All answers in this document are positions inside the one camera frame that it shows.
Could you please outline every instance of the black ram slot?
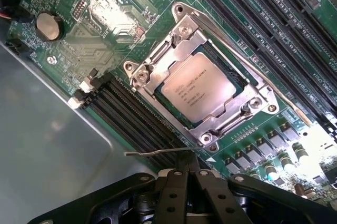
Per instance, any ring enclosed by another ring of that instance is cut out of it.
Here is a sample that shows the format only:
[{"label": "black ram slot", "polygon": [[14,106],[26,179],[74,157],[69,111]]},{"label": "black ram slot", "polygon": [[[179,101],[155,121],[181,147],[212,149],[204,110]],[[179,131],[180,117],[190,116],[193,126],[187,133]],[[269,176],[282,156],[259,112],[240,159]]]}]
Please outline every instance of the black ram slot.
[{"label": "black ram slot", "polygon": [[[273,49],[277,52],[277,55],[280,58],[282,58],[283,61],[286,63],[287,67],[289,67],[293,72],[296,72],[296,74],[299,76],[302,82],[310,89],[312,94],[314,94],[317,97],[317,99],[324,105],[324,108],[329,112],[337,114],[334,100],[330,97],[330,95],[326,92],[326,90],[322,91],[320,85],[315,82],[316,79],[314,79],[314,77],[312,77],[310,74],[307,73],[307,71],[305,70],[305,68],[301,63],[298,63],[294,59],[291,51],[289,51],[290,48],[286,44],[283,44],[282,41],[275,39],[271,40],[271,37],[273,36],[273,34],[271,33],[272,28],[269,26],[268,23],[267,24],[262,23],[262,21],[259,18],[259,13],[252,7],[248,7],[249,4],[248,2],[245,2],[245,0],[230,0],[230,1],[234,5],[236,5],[239,11],[249,20],[250,24],[260,32],[260,35],[265,40],[267,40],[267,42],[271,45],[271,47],[273,47]],[[253,20],[252,16],[254,15],[257,16],[255,18],[256,21]],[[277,59],[273,55],[271,56],[271,58],[274,61],[273,65],[277,65],[278,64]]]},{"label": "black ram slot", "polygon": [[337,60],[337,42],[322,26],[322,24],[315,18],[309,7],[301,0],[282,0],[283,3],[291,9],[292,12],[297,13],[304,27],[317,39],[325,49],[329,51],[330,55]]},{"label": "black ram slot", "polygon": [[274,63],[271,61],[266,49],[263,46],[258,46],[259,41],[253,36],[247,33],[243,28],[240,20],[223,4],[221,0],[206,0],[212,8],[219,14],[219,16],[226,21],[227,25],[240,37],[240,39],[259,57],[261,62],[272,72],[279,81],[291,91],[294,97],[302,103],[302,106],[316,119],[320,124],[328,122],[324,114],[320,111],[320,108],[316,104],[312,103],[305,93],[299,91],[299,87],[292,81],[287,81],[288,75],[281,67],[272,66]]},{"label": "black ram slot", "polygon": [[262,8],[268,13],[268,15],[274,20],[281,30],[287,34],[290,40],[294,43],[295,47],[301,51],[304,55],[308,56],[308,58],[313,62],[314,66],[318,69],[326,82],[337,89],[337,75],[332,71],[332,69],[326,64],[323,58],[321,58],[320,54],[315,50],[313,44],[308,42],[300,33],[292,21],[288,20],[288,17],[285,14],[282,14],[278,7],[272,0],[256,0]]},{"label": "black ram slot", "polygon": [[[114,76],[104,76],[98,90],[86,97],[83,109],[90,107],[136,151],[183,148],[185,145],[158,115],[149,110],[126,86]],[[165,153],[150,157],[159,168],[174,168],[176,154]]]}]

